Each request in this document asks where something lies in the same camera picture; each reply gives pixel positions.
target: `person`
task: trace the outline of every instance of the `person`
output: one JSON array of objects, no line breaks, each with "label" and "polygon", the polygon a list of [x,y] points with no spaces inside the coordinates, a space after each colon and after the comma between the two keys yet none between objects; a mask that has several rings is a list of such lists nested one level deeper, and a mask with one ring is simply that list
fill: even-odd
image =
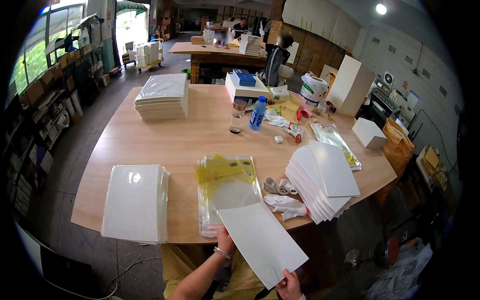
[{"label": "person", "polygon": [[[260,22],[259,31],[260,31],[260,47],[265,49],[267,53],[267,61],[270,59],[270,56],[272,55],[274,50],[278,48],[282,51],[282,56],[283,56],[282,64],[285,65],[290,57],[290,52],[288,51],[288,48],[290,48],[293,45],[293,42],[294,42],[293,37],[290,35],[280,35],[276,39],[276,42],[278,45],[267,44],[264,42],[265,32],[261,22]],[[265,69],[258,71],[255,75],[265,83],[266,81]]]},{"label": "person", "polygon": [[[225,291],[215,291],[213,299],[254,299],[265,287],[248,266],[225,227],[217,230],[219,250],[201,263],[203,250],[200,245],[162,244],[160,252],[163,263],[163,280],[166,287],[163,296],[167,300],[203,298],[209,290],[217,272],[231,255],[231,276]],[[295,272],[283,271],[285,279],[263,299],[304,300]]]},{"label": "person", "polygon": [[232,27],[233,34],[237,40],[241,39],[241,35],[247,34],[248,32],[248,25],[247,25],[247,19],[246,18],[241,18],[240,23],[237,23],[233,25]]}]

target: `hand cart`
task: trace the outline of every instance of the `hand cart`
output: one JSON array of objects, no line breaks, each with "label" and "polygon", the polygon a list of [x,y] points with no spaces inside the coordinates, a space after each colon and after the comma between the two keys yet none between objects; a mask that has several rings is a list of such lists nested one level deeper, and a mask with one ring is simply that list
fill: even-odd
[{"label": "hand cart", "polygon": [[151,71],[155,65],[160,66],[160,64],[162,63],[162,61],[163,61],[163,39],[162,38],[154,38],[154,39],[151,40],[151,42],[155,42],[155,41],[161,41],[160,43],[158,43],[158,53],[162,53],[162,57],[159,60],[155,61],[154,63],[149,64],[148,66],[136,66],[135,68],[138,69],[138,72],[142,72],[142,69],[148,69],[148,70]]}]

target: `pink paper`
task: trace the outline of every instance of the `pink paper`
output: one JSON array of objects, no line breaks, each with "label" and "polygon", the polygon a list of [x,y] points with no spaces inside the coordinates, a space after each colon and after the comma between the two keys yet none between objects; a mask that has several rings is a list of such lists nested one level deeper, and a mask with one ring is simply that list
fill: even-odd
[{"label": "pink paper", "polygon": [[310,110],[310,107],[308,107],[307,103],[305,102],[305,99],[303,99],[302,96],[300,96],[300,94],[297,94],[297,93],[294,93],[294,92],[290,92],[291,95],[295,96],[299,102],[300,102],[300,105],[303,107],[303,109],[308,113],[308,117],[311,117],[313,116],[313,113],[312,111]]}]

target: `hand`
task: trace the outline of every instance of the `hand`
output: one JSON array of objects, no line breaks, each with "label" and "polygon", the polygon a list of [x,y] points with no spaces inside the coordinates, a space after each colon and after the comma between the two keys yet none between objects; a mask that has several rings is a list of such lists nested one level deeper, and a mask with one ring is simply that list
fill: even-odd
[{"label": "hand", "polygon": [[225,226],[222,226],[222,228],[217,229],[216,238],[218,240],[218,247],[221,250],[232,254],[233,249],[235,249],[235,244],[233,243],[232,237],[228,234],[228,231],[225,228]]},{"label": "hand", "polygon": [[283,270],[285,279],[280,281],[275,289],[283,300],[299,300],[301,298],[300,282],[297,273],[290,273],[287,269]]}]

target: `wooden table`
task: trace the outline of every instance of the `wooden table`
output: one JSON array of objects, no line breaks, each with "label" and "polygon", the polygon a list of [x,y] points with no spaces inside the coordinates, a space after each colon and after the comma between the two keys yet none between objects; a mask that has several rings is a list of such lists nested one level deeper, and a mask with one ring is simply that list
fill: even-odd
[{"label": "wooden table", "polygon": [[[231,103],[222,85],[192,84],[189,90],[188,117],[175,120],[145,122],[133,108],[133,101],[142,88],[136,87],[117,109],[98,140],[85,168],[73,206],[71,221],[100,231],[110,172],[114,165],[161,164],[170,172],[168,183],[168,242],[208,243],[198,233],[197,184],[194,166],[205,155],[252,156],[259,182],[272,177],[277,182],[293,152],[299,147],[282,128],[264,123],[254,131],[248,127],[249,115],[242,131],[232,134],[228,128]],[[355,171],[361,196],[357,202],[396,178],[396,174],[380,150],[366,149],[351,130],[354,118],[334,114],[333,123],[362,163]],[[332,123],[318,117],[319,123]],[[277,144],[274,136],[284,142]],[[314,140],[305,126],[303,142]],[[312,222],[308,217],[283,221],[285,229]]]},{"label": "wooden table", "polygon": [[225,49],[213,45],[192,45],[191,42],[175,43],[168,53],[191,54],[190,80],[192,84],[199,84],[199,72],[201,63],[218,63],[229,65],[241,65],[263,68],[267,59],[259,56],[244,55],[238,47]]}]

